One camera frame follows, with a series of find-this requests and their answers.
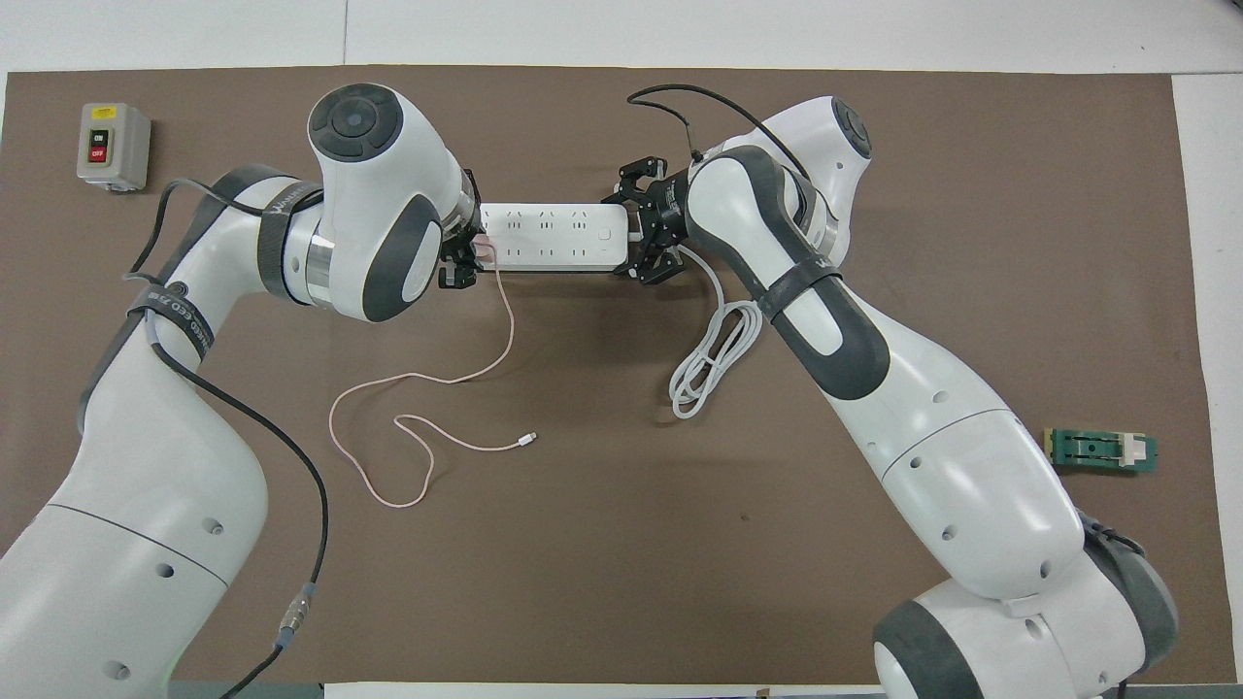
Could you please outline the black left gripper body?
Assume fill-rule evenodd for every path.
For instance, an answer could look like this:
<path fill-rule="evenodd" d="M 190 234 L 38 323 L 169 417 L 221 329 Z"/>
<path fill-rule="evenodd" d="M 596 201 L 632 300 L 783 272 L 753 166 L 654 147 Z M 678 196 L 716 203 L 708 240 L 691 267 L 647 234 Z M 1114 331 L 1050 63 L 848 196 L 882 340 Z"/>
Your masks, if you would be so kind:
<path fill-rule="evenodd" d="M 484 235 L 484 204 L 470 169 L 462 169 L 460 198 L 447 221 L 441 225 L 440 257 L 457 267 L 481 267 L 474 248 L 475 236 Z"/>

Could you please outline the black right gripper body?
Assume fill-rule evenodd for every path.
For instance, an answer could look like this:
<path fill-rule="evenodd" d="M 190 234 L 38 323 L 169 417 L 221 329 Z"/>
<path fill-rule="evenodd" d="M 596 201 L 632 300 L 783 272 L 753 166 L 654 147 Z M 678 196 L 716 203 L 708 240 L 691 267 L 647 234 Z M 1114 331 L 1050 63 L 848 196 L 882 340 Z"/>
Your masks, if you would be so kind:
<path fill-rule="evenodd" d="M 687 173 L 656 179 L 636 195 L 641 257 L 659 257 L 687 238 Z"/>

